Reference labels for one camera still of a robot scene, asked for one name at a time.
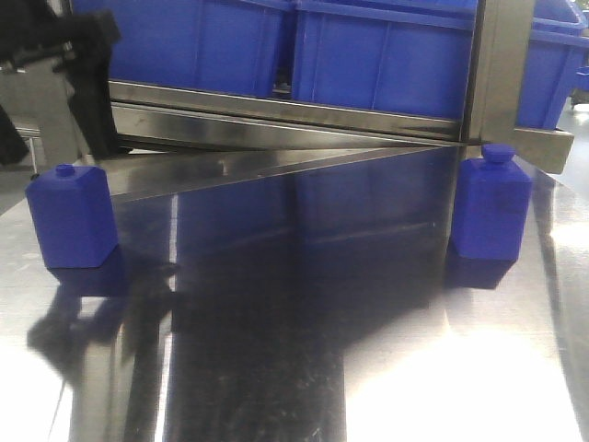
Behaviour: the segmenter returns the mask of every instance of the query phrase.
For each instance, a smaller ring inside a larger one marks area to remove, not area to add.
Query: metal edge
[[[423,147],[460,145],[416,137],[317,128],[140,105],[113,107],[123,140],[212,150]]]
[[[110,95],[115,109],[120,103],[144,104],[445,141],[457,141],[460,133],[460,122],[453,120],[345,109],[278,99],[254,99],[120,81],[110,82]]]

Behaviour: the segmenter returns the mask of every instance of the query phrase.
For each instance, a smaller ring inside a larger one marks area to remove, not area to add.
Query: metal bar
[[[123,140],[216,150],[423,147],[457,142],[371,134],[148,106],[115,106]]]
[[[536,0],[479,0],[461,130],[465,143],[514,135]]]
[[[460,131],[460,122],[439,118],[344,109],[278,99],[254,99],[116,81],[110,82],[110,95],[115,109],[122,103],[144,104],[271,122],[293,122],[445,141],[458,141]]]
[[[512,144],[517,154],[547,173],[562,173],[571,152],[574,135],[564,131],[542,131],[516,127]]]

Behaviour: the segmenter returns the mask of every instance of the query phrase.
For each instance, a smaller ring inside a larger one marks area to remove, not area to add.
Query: stainless steel surface
[[[559,127],[574,134],[574,141],[564,170],[553,178],[589,200],[589,105],[579,104],[571,109],[567,103]]]
[[[561,173],[571,152],[574,135],[516,127],[511,143],[520,157],[547,173]]]
[[[118,103],[141,104],[270,122],[292,122],[445,141],[456,141],[460,130],[459,122],[451,120],[335,108],[277,99],[253,99],[116,81],[110,82],[110,95],[115,111]]]
[[[97,271],[49,273],[26,204],[0,216],[3,438],[583,440],[589,203],[522,163],[520,260],[464,262],[456,150],[379,153],[206,154],[233,184],[121,198]]]
[[[221,150],[457,145],[423,138],[265,122],[130,104],[114,106],[113,116],[117,131],[124,139]]]
[[[129,155],[100,161],[109,175],[110,194],[117,203],[173,192],[206,189],[222,184],[325,168],[359,159],[394,157],[438,147],[391,149],[313,149],[271,152],[231,152],[219,156],[179,154]]]
[[[23,137],[42,139],[51,165],[74,162],[88,152],[67,104],[69,85],[52,71],[54,64],[47,60],[26,72],[0,75],[0,103]]]
[[[509,143],[536,0],[479,1],[462,140]]]
[[[89,153],[67,100],[70,86],[63,75],[52,71],[54,60],[27,68],[29,100],[39,125],[43,148],[50,165],[73,163]]]

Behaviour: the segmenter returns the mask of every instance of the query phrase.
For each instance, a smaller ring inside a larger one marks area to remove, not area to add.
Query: metal post
[[[536,0],[479,0],[461,140],[509,143]]]

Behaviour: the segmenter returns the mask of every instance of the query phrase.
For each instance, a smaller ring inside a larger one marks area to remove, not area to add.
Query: reflective metal sheet
[[[527,168],[520,260],[463,262],[456,151],[358,159],[121,199],[96,270],[0,217],[3,438],[582,440],[587,202]]]

